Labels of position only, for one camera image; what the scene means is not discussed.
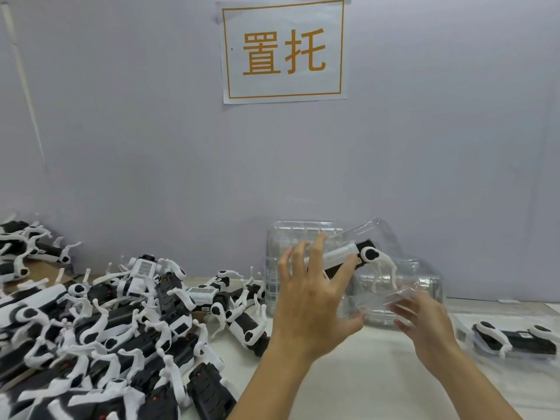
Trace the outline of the person's left hand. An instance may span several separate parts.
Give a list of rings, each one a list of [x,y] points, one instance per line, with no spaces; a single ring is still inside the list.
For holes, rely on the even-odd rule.
[[[338,308],[357,258],[349,255],[332,280],[309,284],[309,260],[304,260],[309,246],[300,241],[292,249],[292,282],[289,289],[280,286],[270,344],[307,346],[318,359],[353,335],[340,334]]]

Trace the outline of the person's right hand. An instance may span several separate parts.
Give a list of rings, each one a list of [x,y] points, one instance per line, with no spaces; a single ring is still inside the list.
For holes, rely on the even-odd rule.
[[[413,323],[421,329],[420,342],[413,343],[416,355],[434,377],[442,378],[462,354],[444,305],[417,291],[409,298],[389,303],[388,309],[405,324]]]

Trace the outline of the clear plastic blister tray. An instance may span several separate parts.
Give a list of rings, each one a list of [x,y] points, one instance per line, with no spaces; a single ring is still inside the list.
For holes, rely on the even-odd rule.
[[[388,304],[408,298],[416,291],[422,290],[424,286],[419,261],[405,254],[389,224],[383,219],[374,218],[363,225],[346,230],[337,227],[335,233],[325,242],[324,253],[350,242],[363,242],[367,239],[396,263],[398,290],[392,289],[390,285],[390,272],[387,267],[377,270],[375,266],[367,264],[353,270],[342,296],[338,314],[349,317],[363,311],[367,313],[368,324],[393,326],[393,319],[396,316],[388,309]]]
[[[554,359],[535,356],[502,359],[499,356],[477,351],[472,335],[472,326],[481,321],[487,321],[501,330],[522,330],[531,324],[542,324],[560,333],[560,316],[516,306],[508,307],[503,311],[490,308],[452,309],[450,316],[457,340],[482,365],[499,372],[546,374],[560,381],[560,354]]]

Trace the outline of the person's left forearm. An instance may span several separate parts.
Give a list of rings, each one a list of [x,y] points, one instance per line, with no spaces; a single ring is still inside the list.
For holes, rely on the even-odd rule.
[[[288,420],[316,359],[306,346],[270,344],[227,420]]]

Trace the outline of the person's right forearm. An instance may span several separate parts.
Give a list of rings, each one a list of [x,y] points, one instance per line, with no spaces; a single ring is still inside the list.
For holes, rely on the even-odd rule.
[[[442,385],[460,420],[524,420],[458,346],[416,349],[416,354]]]

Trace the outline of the stack of clear plastic trays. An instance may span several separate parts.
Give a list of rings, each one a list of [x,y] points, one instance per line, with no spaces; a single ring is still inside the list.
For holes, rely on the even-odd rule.
[[[265,256],[265,304],[268,306],[267,314],[269,316],[273,316],[276,310],[276,303],[280,290],[278,261],[282,253],[288,247],[295,248],[300,241],[309,241],[313,243],[314,239],[320,233],[326,234],[329,238],[329,236],[335,233],[337,227],[342,229],[339,223],[331,220],[312,221],[291,219],[279,220],[269,228]],[[419,261],[423,283],[422,290],[428,293],[437,302],[444,303],[446,297],[443,287],[443,278],[439,271],[423,259],[409,257]]]

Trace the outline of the black white robot dog toy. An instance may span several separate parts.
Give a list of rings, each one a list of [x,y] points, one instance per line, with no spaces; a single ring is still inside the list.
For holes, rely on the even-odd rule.
[[[380,270],[387,267],[390,272],[390,285],[392,289],[398,290],[397,286],[397,265],[389,255],[376,248],[369,239],[363,242],[350,242],[323,255],[323,275],[327,279],[332,279],[336,275],[340,266],[349,255],[356,255],[358,262],[354,267],[357,270],[367,264],[371,264]]]
[[[529,356],[554,359],[560,354],[560,333],[542,324],[531,324],[522,330],[501,330],[481,321],[472,326],[472,334],[477,351],[502,359]]]

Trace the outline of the white paper sign orange print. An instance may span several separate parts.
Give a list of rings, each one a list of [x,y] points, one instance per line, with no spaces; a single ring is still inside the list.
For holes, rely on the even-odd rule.
[[[217,2],[223,102],[346,99],[347,1]]]

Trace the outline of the pile of robot dog toys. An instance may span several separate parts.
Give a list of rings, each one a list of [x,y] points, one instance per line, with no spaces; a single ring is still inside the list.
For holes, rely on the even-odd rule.
[[[70,251],[39,221],[0,220],[0,420],[227,420],[239,400],[206,324],[261,357],[270,336],[264,281],[220,270],[185,284],[144,254],[66,282]]]

